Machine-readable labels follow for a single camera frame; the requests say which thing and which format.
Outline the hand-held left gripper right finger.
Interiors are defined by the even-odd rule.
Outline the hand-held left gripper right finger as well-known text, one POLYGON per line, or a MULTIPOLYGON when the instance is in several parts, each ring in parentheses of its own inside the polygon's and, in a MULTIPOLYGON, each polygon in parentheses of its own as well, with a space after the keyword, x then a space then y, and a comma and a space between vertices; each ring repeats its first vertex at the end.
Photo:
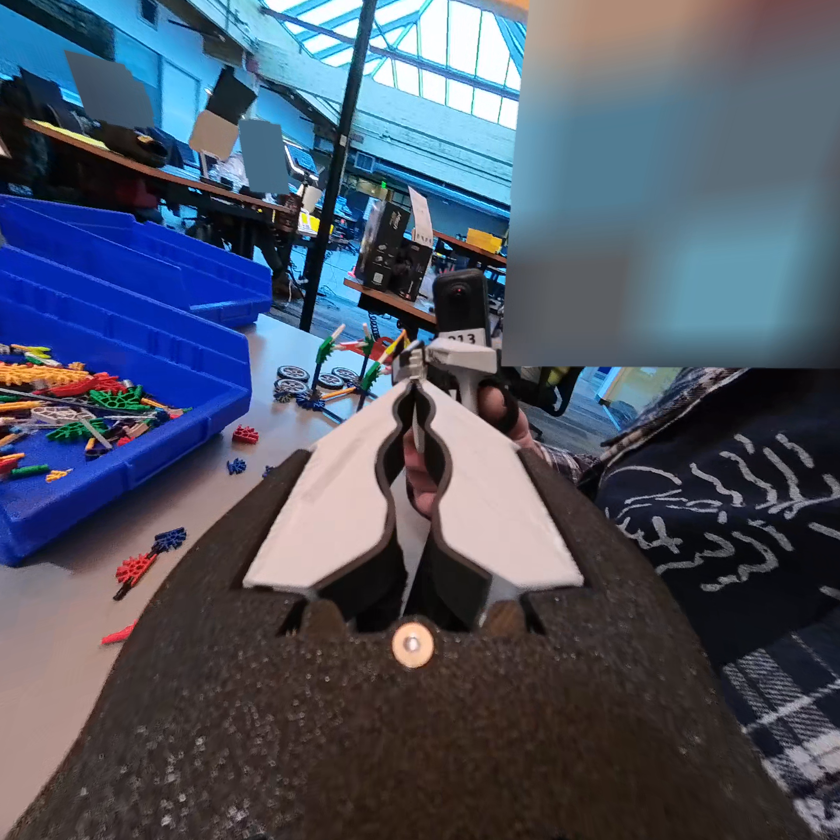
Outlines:
POLYGON ((549 505, 558 477, 543 476, 540 457, 430 383, 420 385, 420 428, 437 485, 420 561, 422 615, 470 632, 495 604, 584 586, 549 505))

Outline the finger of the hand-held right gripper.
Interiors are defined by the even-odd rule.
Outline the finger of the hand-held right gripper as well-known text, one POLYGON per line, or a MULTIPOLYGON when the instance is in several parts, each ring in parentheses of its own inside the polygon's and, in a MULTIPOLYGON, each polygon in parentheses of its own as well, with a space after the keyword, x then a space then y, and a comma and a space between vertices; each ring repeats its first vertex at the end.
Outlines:
POLYGON ((478 375, 495 375, 498 357, 494 349, 476 344, 429 344, 427 364, 451 374, 473 371, 478 375))
POLYGON ((409 344, 392 363, 392 391, 396 397, 425 396, 426 345, 409 344))

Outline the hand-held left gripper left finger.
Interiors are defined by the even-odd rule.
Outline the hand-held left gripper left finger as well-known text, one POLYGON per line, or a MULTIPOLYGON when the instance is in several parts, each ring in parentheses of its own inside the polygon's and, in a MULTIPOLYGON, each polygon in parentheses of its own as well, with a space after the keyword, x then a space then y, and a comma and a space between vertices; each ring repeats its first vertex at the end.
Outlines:
POLYGON ((310 447, 244 588, 330 601, 363 634, 396 622, 407 572, 392 484, 413 409, 405 380, 310 447))

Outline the red connector with black rod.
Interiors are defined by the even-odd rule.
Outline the red connector with black rod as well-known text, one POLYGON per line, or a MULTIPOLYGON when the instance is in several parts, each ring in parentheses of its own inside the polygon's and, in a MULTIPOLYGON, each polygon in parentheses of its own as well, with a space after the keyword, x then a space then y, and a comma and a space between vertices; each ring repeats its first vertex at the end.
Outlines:
POLYGON ((112 599, 115 602, 121 601, 144 577, 158 556, 159 551, 152 549, 123 561, 114 575, 119 588, 112 599))

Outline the pile of colourful toy pieces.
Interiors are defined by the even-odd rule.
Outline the pile of colourful toy pieces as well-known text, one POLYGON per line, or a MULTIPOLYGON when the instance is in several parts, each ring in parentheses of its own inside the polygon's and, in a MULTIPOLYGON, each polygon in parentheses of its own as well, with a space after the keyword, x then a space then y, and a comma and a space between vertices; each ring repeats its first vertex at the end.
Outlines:
POLYGON ((88 465, 192 411, 117 374, 62 363, 48 346, 2 343, 2 482, 50 484, 74 471, 44 461, 36 448, 74 447, 88 465))

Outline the person's right forearm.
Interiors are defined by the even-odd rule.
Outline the person's right forearm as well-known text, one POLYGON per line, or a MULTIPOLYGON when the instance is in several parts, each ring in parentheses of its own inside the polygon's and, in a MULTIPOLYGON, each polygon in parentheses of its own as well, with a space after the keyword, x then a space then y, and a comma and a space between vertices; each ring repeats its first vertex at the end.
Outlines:
POLYGON ((555 472, 571 483, 579 486, 586 477, 601 466, 602 457, 597 455, 575 454, 566 449, 552 448, 532 441, 532 450, 555 472))

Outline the person's right hand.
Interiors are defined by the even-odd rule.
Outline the person's right hand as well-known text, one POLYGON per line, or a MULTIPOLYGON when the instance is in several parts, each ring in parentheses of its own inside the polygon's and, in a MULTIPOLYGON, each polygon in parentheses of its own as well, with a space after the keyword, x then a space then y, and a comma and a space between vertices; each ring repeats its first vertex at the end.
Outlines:
MULTIPOLYGON (((507 435, 520 449, 536 455, 542 454, 538 442, 532 436, 529 420, 521 409, 518 410, 516 423, 507 435)), ((406 432, 402 442, 408 500, 420 516, 430 520, 437 495, 437 484, 426 469, 423 455, 417 450, 412 429, 406 432)))

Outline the black product box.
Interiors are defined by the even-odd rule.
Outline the black product box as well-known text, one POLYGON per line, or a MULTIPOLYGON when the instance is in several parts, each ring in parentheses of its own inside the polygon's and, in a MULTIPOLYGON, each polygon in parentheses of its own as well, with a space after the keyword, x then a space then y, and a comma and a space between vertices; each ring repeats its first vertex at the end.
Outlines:
POLYGON ((411 206, 376 199, 365 224, 354 276, 365 287, 414 302, 433 250, 434 235, 414 240, 411 206))

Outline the wheeled toy model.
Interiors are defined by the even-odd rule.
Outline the wheeled toy model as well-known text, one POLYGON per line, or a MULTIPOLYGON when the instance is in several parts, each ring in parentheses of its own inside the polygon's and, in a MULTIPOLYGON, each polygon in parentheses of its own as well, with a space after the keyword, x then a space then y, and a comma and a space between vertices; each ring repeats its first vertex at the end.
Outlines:
POLYGON ((295 403, 303 411, 341 424, 344 418, 333 411, 334 403, 353 398, 355 411, 359 412, 376 398, 375 384, 391 371, 396 352, 408 345, 408 333, 403 329, 394 339, 382 339, 365 323, 362 339, 343 341, 344 331, 345 325, 341 323, 320 342, 312 374, 290 364, 278 368, 273 391, 277 403, 295 403), (360 355, 360 369, 326 371, 324 365, 337 352, 360 355))

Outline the black pole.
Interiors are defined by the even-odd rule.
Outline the black pole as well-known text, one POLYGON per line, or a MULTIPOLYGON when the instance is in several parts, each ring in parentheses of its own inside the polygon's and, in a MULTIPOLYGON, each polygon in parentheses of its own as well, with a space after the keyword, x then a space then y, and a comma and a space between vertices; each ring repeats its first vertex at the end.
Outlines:
POLYGON ((327 188, 323 196, 320 225, 314 244, 308 251, 304 265, 304 278, 307 283, 304 290, 299 329, 307 333, 312 327, 312 318, 319 292, 322 267, 330 241, 330 230, 333 224, 335 204, 339 196, 347 160, 352 121, 360 96, 361 83, 364 76, 364 63, 370 44, 376 6, 376 1, 363 1, 362 4, 360 23, 353 44, 349 76, 343 96, 337 139, 333 144, 327 188))

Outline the empty blue divided bin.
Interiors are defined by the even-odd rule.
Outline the empty blue divided bin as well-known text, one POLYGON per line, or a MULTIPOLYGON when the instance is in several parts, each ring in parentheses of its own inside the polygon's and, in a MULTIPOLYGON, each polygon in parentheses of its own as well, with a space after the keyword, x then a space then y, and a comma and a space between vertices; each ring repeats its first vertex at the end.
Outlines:
POLYGON ((13 247, 231 329, 272 305, 265 266, 128 213, 2 196, 1 218, 13 247))

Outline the long wooden workbench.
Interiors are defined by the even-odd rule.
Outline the long wooden workbench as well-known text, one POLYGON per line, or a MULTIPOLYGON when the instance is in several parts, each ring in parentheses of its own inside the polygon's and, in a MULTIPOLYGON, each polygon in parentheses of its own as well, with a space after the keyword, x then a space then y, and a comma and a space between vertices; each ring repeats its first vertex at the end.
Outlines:
POLYGON ((113 165, 121 167, 125 171, 151 178, 157 182, 183 186, 185 188, 196 190, 200 193, 217 196, 223 200, 245 207, 252 207, 260 211, 280 211, 285 209, 283 205, 268 203, 252 196, 231 192, 216 183, 204 183, 194 178, 169 172, 166 169, 156 169, 146 164, 139 163, 129 157, 126 157, 125 155, 112 152, 101 143, 97 144, 90 138, 83 137, 78 133, 59 129, 46 122, 24 119, 23 126, 29 131, 38 133, 48 139, 55 140, 65 146, 69 146, 77 151, 87 154, 92 158, 98 159, 99 161, 107 161, 113 165))

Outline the brown cardboard sheet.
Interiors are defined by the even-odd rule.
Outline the brown cardboard sheet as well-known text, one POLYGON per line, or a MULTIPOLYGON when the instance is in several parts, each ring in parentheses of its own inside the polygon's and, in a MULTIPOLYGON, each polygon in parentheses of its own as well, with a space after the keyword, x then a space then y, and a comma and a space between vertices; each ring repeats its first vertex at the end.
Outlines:
POLYGON ((196 117, 188 145, 197 153, 225 161, 233 152, 237 139, 236 123, 205 109, 196 117))

